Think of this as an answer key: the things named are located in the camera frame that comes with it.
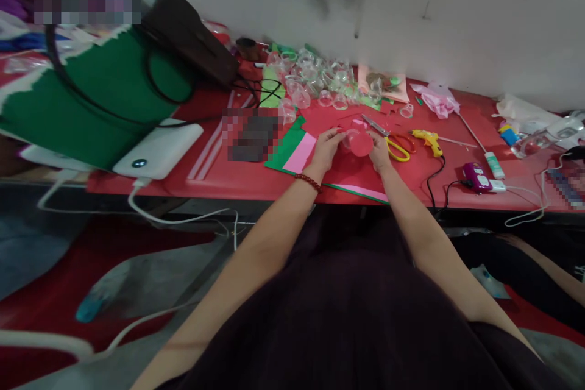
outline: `scissors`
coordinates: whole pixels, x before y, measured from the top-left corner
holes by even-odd
[[[410,140],[409,137],[407,137],[403,134],[386,131],[384,128],[382,128],[376,122],[371,120],[365,114],[362,114],[361,117],[366,122],[368,122],[372,128],[374,128],[376,131],[378,131],[380,134],[382,134],[384,136],[384,139],[386,140],[386,144],[388,146],[388,153],[390,154],[390,157],[392,157],[396,161],[402,161],[402,162],[410,160],[410,154],[414,154],[416,152],[416,143],[413,140]],[[400,141],[401,138],[406,140],[409,143],[409,145],[407,145],[407,146],[404,145]],[[391,147],[394,148],[395,150],[399,151],[404,157],[399,157],[398,155],[396,155],[394,153],[394,151],[392,151]]]

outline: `plastic bottle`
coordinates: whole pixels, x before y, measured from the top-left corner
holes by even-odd
[[[548,148],[563,139],[574,136],[583,128],[583,122],[567,116],[517,141],[511,146],[511,149],[516,157],[526,158],[541,149]]]

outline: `brown bag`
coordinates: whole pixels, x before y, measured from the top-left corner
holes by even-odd
[[[187,0],[156,0],[136,28],[204,76],[232,88],[238,60],[204,26]]]

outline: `yellow scissors handle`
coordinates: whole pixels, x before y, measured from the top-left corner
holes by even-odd
[[[388,153],[390,154],[390,157],[392,157],[396,161],[402,161],[402,162],[410,160],[410,154],[408,153],[408,151],[406,149],[404,149],[403,147],[401,147],[398,144],[395,144],[388,137],[385,137],[385,139],[386,139],[386,143],[388,144],[387,147],[388,147]],[[398,157],[395,153],[393,153],[392,149],[390,149],[391,146],[394,149],[396,149],[397,151],[400,151],[401,153],[403,153],[404,157]]]

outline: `pink plastic bag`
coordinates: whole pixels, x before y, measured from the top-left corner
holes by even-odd
[[[455,100],[449,89],[449,96],[445,96],[437,91],[431,90],[423,85],[411,84],[411,87],[417,93],[420,93],[422,100],[427,107],[433,111],[439,119],[447,119],[449,114],[455,112],[459,114],[459,102]]]

